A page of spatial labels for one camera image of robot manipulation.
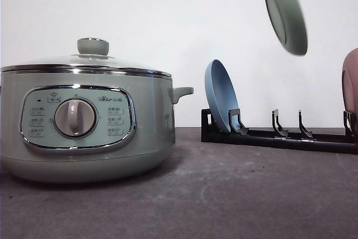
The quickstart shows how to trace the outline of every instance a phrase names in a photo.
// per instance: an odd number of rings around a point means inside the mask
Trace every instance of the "black pan rack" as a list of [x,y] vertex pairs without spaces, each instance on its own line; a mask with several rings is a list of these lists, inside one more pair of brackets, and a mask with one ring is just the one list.
[[[358,143],[355,128],[355,114],[343,112],[345,134],[319,134],[305,128],[302,123],[302,112],[299,110],[300,132],[289,132],[279,123],[279,111],[272,111],[272,130],[254,130],[245,127],[241,122],[240,109],[231,109],[229,113],[230,133],[221,131],[215,124],[210,109],[201,111],[201,141],[236,145],[249,145],[271,148],[298,149],[302,151],[319,151],[358,154]],[[233,125],[237,117],[240,127]]]

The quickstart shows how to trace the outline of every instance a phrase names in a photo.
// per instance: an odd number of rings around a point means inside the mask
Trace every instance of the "chrome trim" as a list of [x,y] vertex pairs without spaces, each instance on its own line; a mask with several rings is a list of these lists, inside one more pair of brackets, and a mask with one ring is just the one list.
[[108,67],[105,65],[83,65],[83,64],[25,64],[25,65],[10,65],[2,67],[1,72],[21,71],[21,73],[125,73],[127,76],[145,76],[146,74],[156,75],[160,77],[171,77],[169,73],[142,68],[130,67]]
[[[86,89],[86,90],[103,90],[103,91],[116,91],[123,94],[129,103],[129,116],[130,116],[130,128],[127,134],[122,137],[120,140],[110,143],[110,144],[104,144],[99,146],[90,146],[90,147],[64,147],[64,148],[56,148],[56,147],[46,147],[41,146],[38,144],[35,144],[33,142],[30,142],[24,135],[21,123],[22,123],[22,116],[23,116],[23,110],[25,108],[25,101],[28,95],[35,91],[41,91],[41,90],[52,90],[52,89]],[[46,153],[46,154],[67,154],[67,155],[74,155],[74,154],[90,154],[90,153],[103,153],[108,151],[114,151],[118,150],[124,146],[126,146],[133,138],[136,131],[136,118],[135,118],[135,111],[134,111],[134,104],[133,99],[130,96],[130,94],[122,88],[114,88],[114,87],[105,87],[105,86],[92,86],[92,85],[50,85],[50,86],[44,86],[44,87],[37,87],[32,90],[30,90],[23,100],[22,105],[22,113],[20,117],[20,133],[23,137],[23,141],[25,144],[29,146],[30,149],[37,153]]]

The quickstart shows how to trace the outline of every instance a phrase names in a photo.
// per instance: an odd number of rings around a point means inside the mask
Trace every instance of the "green frying pan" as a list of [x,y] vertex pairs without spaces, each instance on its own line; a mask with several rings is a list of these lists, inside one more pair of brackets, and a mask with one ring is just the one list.
[[307,33],[298,0],[265,0],[268,15],[283,47],[292,54],[305,55]]

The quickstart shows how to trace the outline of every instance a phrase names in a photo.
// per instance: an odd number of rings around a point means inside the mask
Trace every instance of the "frying pan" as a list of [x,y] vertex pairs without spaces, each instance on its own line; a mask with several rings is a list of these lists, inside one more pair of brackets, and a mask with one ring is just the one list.
[[298,0],[265,0],[271,24],[283,47],[292,54],[307,53],[307,32]]
[[358,115],[358,48],[348,53],[342,68],[342,89],[345,109]]
[[[229,110],[239,105],[228,72],[219,60],[212,61],[205,72],[205,92],[211,114],[217,126],[230,133]],[[237,117],[233,117],[235,128],[240,127]]]

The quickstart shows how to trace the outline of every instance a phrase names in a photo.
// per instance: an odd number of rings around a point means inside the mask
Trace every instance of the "pan handle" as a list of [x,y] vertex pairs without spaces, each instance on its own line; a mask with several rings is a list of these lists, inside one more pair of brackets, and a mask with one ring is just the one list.
[[193,87],[173,88],[171,91],[172,104],[173,105],[177,104],[180,97],[182,97],[184,95],[192,95],[193,93],[194,93]]

